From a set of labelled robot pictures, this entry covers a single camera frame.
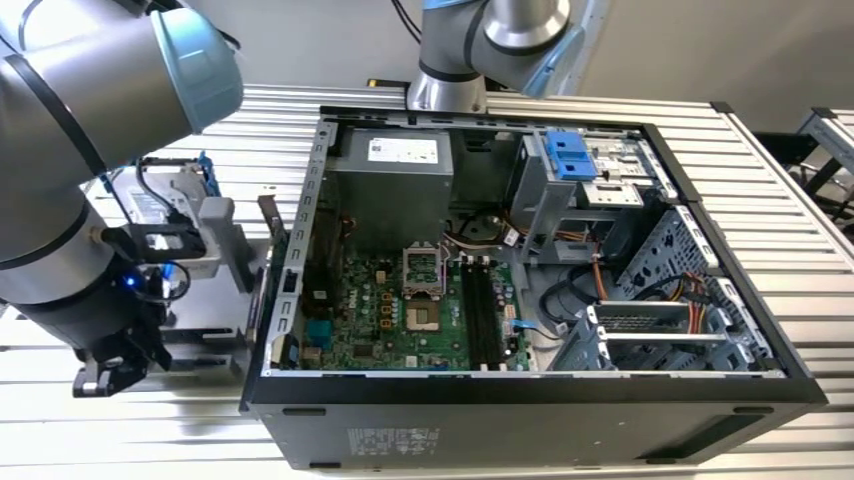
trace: black computer chassis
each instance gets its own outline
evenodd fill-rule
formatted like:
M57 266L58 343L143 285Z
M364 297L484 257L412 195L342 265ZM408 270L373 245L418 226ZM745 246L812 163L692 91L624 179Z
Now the black computer chassis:
M240 410L261 419L293 468L696 464L827 404L655 125L338 107L322 107L320 114L309 168L322 166L345 126L637 129L760 326L784 378L264 377L266 325L260 325ZM310 225L297 218L293 232L301 228Z

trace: gray plastic part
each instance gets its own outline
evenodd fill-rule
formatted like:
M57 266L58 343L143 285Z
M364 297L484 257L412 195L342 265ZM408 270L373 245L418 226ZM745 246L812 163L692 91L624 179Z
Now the gray plastic part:
M496 46L485 34L484 16L478 15L482 9L484 2L470 2L424 12L420 61L441 73L476 72L521 90L553 45L529 53L524 49L513 51ZM565 34L569 28L570 25L557 35Z
M198 210L198 222L210 229L218 244L221 261L234 280L237 291L252 291L252 273L249 272L250 249L242 228L233 224L234 202L225 197L208 197Z

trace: orange wire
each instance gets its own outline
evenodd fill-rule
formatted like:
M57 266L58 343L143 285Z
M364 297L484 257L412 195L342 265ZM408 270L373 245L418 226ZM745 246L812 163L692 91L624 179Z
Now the orange wire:
M691 293L693 293L693 284L691 284ZM693 302L688 301L688 333L696 333L696 310Z
M526 235L529 231L526 228L518 228L517 230L521 235ZM562 230L558 230L557 232L554 232L554 235L562 240L569 240L572 242L580 242L584 239L584 234L577 232L565 232Z
M679 300L679 296L681 295L681 290L683 290L683 285L681 285L681 282L679 282L679 285L676 286L676 289L672 291L672 295L667 300L669 300L671 302L675 302L676 300Z
M604 290L604 283L601 282L601 270L598 269L598 242L592 250L592 275L596 280L596 291L598 293L598 300L608 299L608 293Z

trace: cable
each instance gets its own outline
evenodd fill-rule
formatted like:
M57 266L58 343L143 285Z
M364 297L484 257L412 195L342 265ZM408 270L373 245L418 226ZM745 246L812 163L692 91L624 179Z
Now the cable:
M681 280L679 280L679 285L676 285L676 288L672 291L672 295L669 295L669 297L667 297L667 300L671 302L675 302L676 300L679 300L679 297L681 296L681 291L684 290L684 282Z
M115 203L118 204L118 209L121 210L121 214L123 215L125 220L127 221L127 223L133 223L133 220L130 219L130 214L127 213L127 209L123 206L121 199L118 198L118 194L115 193L115 188L111 186L111 180L109 179L109 175L103 173L98 175L97 178L101 179L103 186L109 189L109 193L111 194L111 198L115 200Z
M149 8L154 8L159 12L167 12L169 10L177 10L178 8L188 8L190 10L194 10L189 5L186 5L182 2L182 0L153 0L150 2ZM240 44L240 40L237 40L234 37L232 37L228 34L228 32L225 32L224 30L220 30L218 28L216 28L216 31L218 32L220 36L222 37L222 40L225 40L225 42L228 42L230 44L230 46L234 48L234 50L242 49L242 45Z
M598 293L598 299L608 299L608 292L604 289L604 283L601 282L601 270L598 269L598 242L592 249L592 276L596 282L596 292Z
M17 44L21 47L21 52L26 51L26 22L29 22L29 16L38 5L41 5L41 0L31 0L29 2L29 5L26 5L21 13L21 20L17 23Z
M394 11L397 12L397 18L400 18L400 23L402 23L402 26L405 27L406 32L409 32L409 35L412 36L412 40L414 40L414 42L420 45L421 39L414 33L414 30L417 30L417 28L413 29L409 23L406 23L405 19L408 17L408 14L405 13L405 9L402 8L402 5L400 5L394 0L390 0L390 4L394 7Z
M458 240L456 237L456 234L444 232L444 238L446 238L453 245L464 248L465 250L486 250L502 245L502 243L481 242L480 240Z
M640 290L640 292L633 296L633 298L631 300L632 301L635 301L635 300L645 300L647 298L649 298L652 296L655 290L660 289L668 283L672 283L676 280L680 280L683 277L684 277L684 275L672 275L669 277L665 277L665 278L660 279L657 282L655 282L648 287L645 287L643 290Z
M572 271L572 269L570 269L570 268L566 268L566 269L565 269L565 278L566 278L566 279L569 278L569 272L570 272L570 271ZM566 306L565 306L565 303L562 303L562 295L561 295L560 293L557 293L554 296L557 297L557 303L560 304L560 308L562 309L562 311L564 311L565 313L568 313L569 315L572 315L572 311L569 310L569 307L566 307Z
M421 34L421 29L417 28L417 24L412 21L412 17L409 17L409 13L405 11L405 8L402 7L402 4L400 3L400 0L390 0L390 2L394 4L397 10L400 11L402 16L405 17L405 21L409 23L409 26L414 29L414 31L420 35Z
M522 327L528 332L533 332L536 333L540 337L542 337L545 340L550 340L552 342L558 342L560 341L560 337L552 337L550 335L548 335L545 332L542 332L538 328L532 328L532 327Z
M147 186L147 183L145 182L145 176L142 175L142 159L141 158L135 160L135 183L138 183L138 186L142 188L145 193L157 201L157 203L162 205L167 213L177 212L177 209L167 202L167 200L162 198L162 196L157 192L154 192L151 188Z
M557 292L560 292L560 290L562 288L565 288L569 291L572 296L574 296L574 298L577 298L577 300L584 305L590 305L590 304L593 304L593 303L596 303L598 301L598 299L596 297L589 295L586 292L584 292L577 287L577 285L574 285L574 280L577 280L580 277L582 277L590 271L592 271L592 265L590 264L580 265L580 266L572 268L568 271L566 278L564 280L557 281L553 285L550 285L545 289L542 294L540 295L538 300L537 300L538 311L541 312L542 316L548 320L550 320L552 323L568 323L569 325L574 324L574 319L566 319L566 318L558 317L553 313L550 313L550 311L548 310L548 298L552 295L557 294Z
M2 37L2 35L0 35L0 42L5 45L5 47L11 51L11 53L18 53L18 51L14 49L14 47L11 46L11 44L9 43L9 41Z
M165 262L162 262L161 265L170 265L181 271L181 273L184 274L184 280L185 280L185 282L181 284L184 288L181 288L174 295L169 294L166 298L157 297L145 292L139 292L135 289L133 289L133 294L139 300L143 300L150 303L166 304L184 298L184 296L186 295L186 292L189 292L189 286L192 285L192 277L189 276L189 270L179 263L173 262L171 260L166 260Z

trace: motherboard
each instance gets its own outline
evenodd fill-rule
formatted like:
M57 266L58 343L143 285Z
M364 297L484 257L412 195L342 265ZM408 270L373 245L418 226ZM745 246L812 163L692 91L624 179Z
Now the motherboard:
M452 260L430 248L345 255L340 302L332 318L308 320L301 368L465 371L488 369L488 357L496 370L528 370L506 264ZM486 282L469 280L474 263Z

